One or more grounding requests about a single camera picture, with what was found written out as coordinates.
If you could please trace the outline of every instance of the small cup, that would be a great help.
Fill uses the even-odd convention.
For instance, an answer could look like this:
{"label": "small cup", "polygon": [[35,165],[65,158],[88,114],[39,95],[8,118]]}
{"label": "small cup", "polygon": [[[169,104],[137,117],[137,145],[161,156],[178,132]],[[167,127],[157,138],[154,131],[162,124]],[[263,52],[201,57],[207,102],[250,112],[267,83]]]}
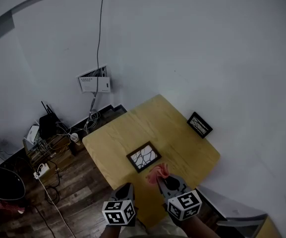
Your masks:
{"label": "small cup", "polygon": [[77,133],[73,133],[70,135],[70,139],[75,142],[77,145],[81,145],[80,138]]}

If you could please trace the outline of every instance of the white device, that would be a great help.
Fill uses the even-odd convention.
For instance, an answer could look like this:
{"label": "white device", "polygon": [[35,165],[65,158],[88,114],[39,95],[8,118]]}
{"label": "white device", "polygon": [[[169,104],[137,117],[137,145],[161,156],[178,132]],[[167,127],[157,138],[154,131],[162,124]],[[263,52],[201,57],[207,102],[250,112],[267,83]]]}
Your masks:
{"label": "white device", "polygon": [[39,131],[39,126],[38,125],[33,125],[31,126],[28,135],[27,135],[27,141],[29,141],[31,144],[34,144],[36,137],[38,135]]}
{"label": "white device", "polygon": [[48,170],[49,170],[49,166],[47,165],[47,163],[45,164],[40,164],[39,166],[39,170],[37,170],[38,174],[36,172],[34,172],[34,177],[36,180],[38,180],[41,176],[43,176]]}
{"label": "white device", "polygon": [[82,92],[96,92],[98,83],[98,92],[110,93],[110,77],[79,77],[79,83]]}
{"label": "white device", "polygon": [[106,201],[102,213],[109,225],[125,226],[135,216],[132,200]]}
{"label": "white device", "polygon": [[200,211],[202,201],[198,193],[193,190],[168,200],[167,211],[182,221],[196,215]]}

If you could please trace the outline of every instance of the pink cloth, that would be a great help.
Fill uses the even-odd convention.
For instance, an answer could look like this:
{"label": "pink cloth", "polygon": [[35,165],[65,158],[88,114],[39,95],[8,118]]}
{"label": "pink cloth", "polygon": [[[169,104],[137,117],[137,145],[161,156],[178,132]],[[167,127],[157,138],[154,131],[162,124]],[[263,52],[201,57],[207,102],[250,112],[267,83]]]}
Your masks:
{"label": "pink cloth", "polygon": [[167,178],[168,176],[169,176],[168,164],[161,163],[149,171],[148,175],[146,176],[146,179],[150,184],[156,184],[157,177]]}
{"label": "pink cloth", "polygon": [[20,207],[18,204],[10,201],[0,200],[0,210],[7,210],[11,212],[25,211],[25,207]]}

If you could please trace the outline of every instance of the picture frame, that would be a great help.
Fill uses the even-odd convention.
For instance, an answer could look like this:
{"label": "picture frame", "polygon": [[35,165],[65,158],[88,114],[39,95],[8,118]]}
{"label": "picture frame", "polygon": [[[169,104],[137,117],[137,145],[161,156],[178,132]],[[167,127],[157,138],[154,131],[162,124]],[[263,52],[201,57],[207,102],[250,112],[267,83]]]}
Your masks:
{"label": "picture frame", "polygon": [[205,138],[213,130],[196,112],[193,112],[187,123],[201,138]]}
{"label": "picture frame", "polygon": [[136,171],[140,173],[146,168],[148,168],[150,165],[158,161],[162,156],[156,150],[153,144],[148,141],[147,143],[138,147],[131,153],[127,154],[126,157],[130,161],[132,166],[136,169]]}

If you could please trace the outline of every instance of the floor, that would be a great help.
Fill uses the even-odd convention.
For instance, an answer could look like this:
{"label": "floor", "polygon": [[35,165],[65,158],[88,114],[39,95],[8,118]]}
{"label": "floor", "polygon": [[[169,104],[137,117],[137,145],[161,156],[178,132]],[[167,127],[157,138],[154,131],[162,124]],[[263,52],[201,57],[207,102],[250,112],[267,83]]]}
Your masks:
{"label": "floor", "polygon": [[[123,113],[122,109],[116,112],[112,110],[105,112],[102,114],[101,124],[98,127]],[[57,207],[77,238],[97,238],[106,226],[101,212],[102,204],[109,198],[112,189],[84,146],[76,147],[74,145],[74,147],[75,156],[67,151],[62,153],[62,156],[53,158],[60,169],[60,185],[57,187],[60,201]],[[16,169],[22,177],[26,187],[25,198],[27,200],[23,204],[29,206],[24,214],[0,210],[0,237],[53,237],[34,206],[44,216],[57,238],[72,237],[54,206],[45,200],[45,191],[40,183],[33,178],[29,166],[22,159],[17,158],[20,155],[25,155],[25,153],[20,152],[17,156],[12,156],[8,159],[5,167]],[[45,185],[57,184],[57,174],[53,173],[46,180],[42,180]],[[217,229],[216,222],[219,216],[209,205],[203,204],[199,217],[213,230]]]}

